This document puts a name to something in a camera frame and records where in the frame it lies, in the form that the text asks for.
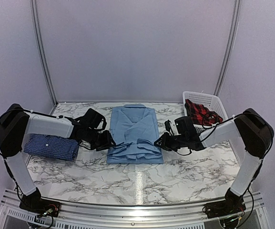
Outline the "light blue long sleeve shirt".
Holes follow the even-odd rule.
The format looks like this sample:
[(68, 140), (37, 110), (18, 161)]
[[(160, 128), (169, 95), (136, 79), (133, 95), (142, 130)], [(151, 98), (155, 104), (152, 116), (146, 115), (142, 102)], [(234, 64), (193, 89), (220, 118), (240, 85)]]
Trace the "light blue long sleeve shirt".
[(143, 104), (114, 107), (110, 133), (116, 146), (108, 150), (108, 164), (163, 164), (162, 150), (154, 145), (159, 130), (153, 108)]

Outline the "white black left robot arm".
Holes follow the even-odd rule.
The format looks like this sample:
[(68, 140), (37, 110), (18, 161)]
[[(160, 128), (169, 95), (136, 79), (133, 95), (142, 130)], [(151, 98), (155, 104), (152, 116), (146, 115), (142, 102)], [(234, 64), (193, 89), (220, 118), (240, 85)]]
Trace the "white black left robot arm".
[(89, 144), (90, 150), (102, 151), (116, 145), (106, 126), (106, 118), (92, 108), (83, 116), (72, 118), (43, 114), (12, 104), (0, 116), (0, 155), (21, 192), (28, 196), (28, 207), (34, 212), (41, 212), (45, 208), (44, 200), (34, 194), (37, 187), (23, 157), (23, 149), (30, 135), (83, 141)]

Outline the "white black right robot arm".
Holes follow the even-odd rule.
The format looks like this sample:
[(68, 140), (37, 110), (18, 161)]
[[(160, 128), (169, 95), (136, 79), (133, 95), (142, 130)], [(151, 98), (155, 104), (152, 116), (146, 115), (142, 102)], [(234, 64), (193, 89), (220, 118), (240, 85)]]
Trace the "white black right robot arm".
[(273, 128), (252, 108), (213, 124), (202, 132), (197, 132), (189, 116), (176, 119), (175, 125), (176, 135), (167, 130), (154, 145), (165, 151), (176, 152), (181, 148), (202, 151), (221, 142), (230, 142), (236, 155), (242, 156), (240, 169), (230, 187), (230, 192), (238, 197), (248, 190), (273, 145)]

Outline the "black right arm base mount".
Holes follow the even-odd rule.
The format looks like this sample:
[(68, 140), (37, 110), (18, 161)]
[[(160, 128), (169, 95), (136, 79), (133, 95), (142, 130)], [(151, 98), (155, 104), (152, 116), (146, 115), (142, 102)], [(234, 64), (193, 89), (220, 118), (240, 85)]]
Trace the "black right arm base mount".
[(246, 206), (243, 195), (237, 196), (230, 188), (227, 190), (224, 200), (206, 203), (202, 209), (209, 219), (223, 217), (230, 214), (243, 212)]

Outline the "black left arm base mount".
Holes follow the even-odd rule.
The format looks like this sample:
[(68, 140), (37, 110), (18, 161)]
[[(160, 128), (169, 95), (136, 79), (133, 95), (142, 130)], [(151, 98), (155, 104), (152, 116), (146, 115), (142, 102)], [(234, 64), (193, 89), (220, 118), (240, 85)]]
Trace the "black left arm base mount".
[(20, 208), (29, 212), (37, 213), (38, 215), (44, 215), (47, 212), (48, 215), (58, 217), (61, 203), (58, 201), (43, 199), (38, 188), (30, 195), (19, 195)]

